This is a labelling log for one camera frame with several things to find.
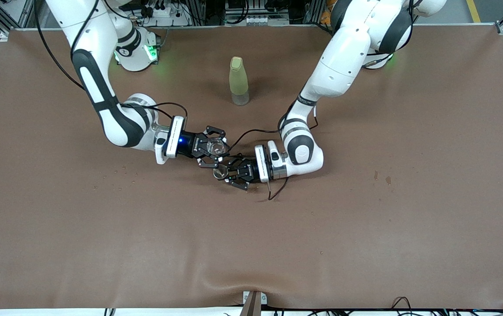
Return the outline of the grey metal table bracket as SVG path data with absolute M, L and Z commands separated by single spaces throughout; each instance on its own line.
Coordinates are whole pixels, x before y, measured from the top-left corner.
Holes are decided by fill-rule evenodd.
M 245 305 L 248 298 L 250 298 L 250 297 L 255 298 L 256 300 L 259 300 L 261 305 L 268 304 L 267 295 L 263 292 L 260 292 L 260 291 L 244 291 L 242 304 Z

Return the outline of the white socket strip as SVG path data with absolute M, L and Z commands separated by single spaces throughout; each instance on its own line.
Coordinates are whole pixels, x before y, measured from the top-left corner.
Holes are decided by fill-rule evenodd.
M 244 20 L 245 26 L 278 26 L 288 24 L 290 24 L 290 20 L 287 14 L 249 15 Z

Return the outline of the clear glass cup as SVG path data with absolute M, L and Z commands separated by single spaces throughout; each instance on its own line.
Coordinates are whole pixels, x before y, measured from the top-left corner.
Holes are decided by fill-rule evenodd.
M 230 147 L 225 142 L 225 138 L 209 138 L 205 149 L 210 157 L 222 157 L 223 154 L 229 151 Z

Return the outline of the brown table mat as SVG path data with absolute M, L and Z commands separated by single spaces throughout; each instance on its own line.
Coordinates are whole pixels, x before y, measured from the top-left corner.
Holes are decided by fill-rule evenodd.
M 323 168 L 239 190 L 112 145 L 36 32 L 0 43 L 0 309 L 503 309 L 503 36 L 416 26 L 317 106 Z M 378 180 L 374 180 L 378 171 Z M 385 178 L 392 178 L 388 186 Z

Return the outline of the orange packaged snacks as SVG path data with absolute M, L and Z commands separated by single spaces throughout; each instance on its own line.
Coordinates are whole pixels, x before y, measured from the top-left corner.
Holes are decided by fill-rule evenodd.
M 324 11 L 320 16 L 320 24 L 329 25 L 331 23 L 331 14 L 337 1 L 338 0 L 324 0 L 325 5 Z

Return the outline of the white power strip with plugs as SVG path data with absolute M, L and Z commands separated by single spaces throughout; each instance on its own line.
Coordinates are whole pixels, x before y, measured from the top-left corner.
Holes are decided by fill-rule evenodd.
M 141 0 L 141 22 L 145 27 L 193 26 L 190 10 L 179 0 Z

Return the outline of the green bottle with clear base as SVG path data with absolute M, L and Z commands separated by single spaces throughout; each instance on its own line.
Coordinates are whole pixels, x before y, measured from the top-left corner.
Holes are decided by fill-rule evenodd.
M 249 82 L 243 59 L 234 56 L 230 61 L 229 85 L 232 102 L 244 106 L 249 102 Z

